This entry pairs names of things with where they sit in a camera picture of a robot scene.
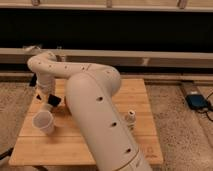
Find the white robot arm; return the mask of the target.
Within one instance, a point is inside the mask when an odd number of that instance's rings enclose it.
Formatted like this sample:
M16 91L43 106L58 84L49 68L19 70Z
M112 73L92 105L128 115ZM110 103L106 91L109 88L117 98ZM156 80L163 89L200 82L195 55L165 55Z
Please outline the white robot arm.
M96 63L59 62L50 51L27 61L37 76L42 99L39 112L48 114L55 79L65 78L69 111L100 171L152 171L125 120L112 102L121 86L120 73Z

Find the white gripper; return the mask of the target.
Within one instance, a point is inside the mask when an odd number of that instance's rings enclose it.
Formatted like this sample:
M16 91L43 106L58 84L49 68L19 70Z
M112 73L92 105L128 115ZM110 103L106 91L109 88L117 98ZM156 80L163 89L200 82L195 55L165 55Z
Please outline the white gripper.
M47 85L47 86L38 85L37 92L42 100L47 100L50 94L52 95L55 94L55 86L54 85Z

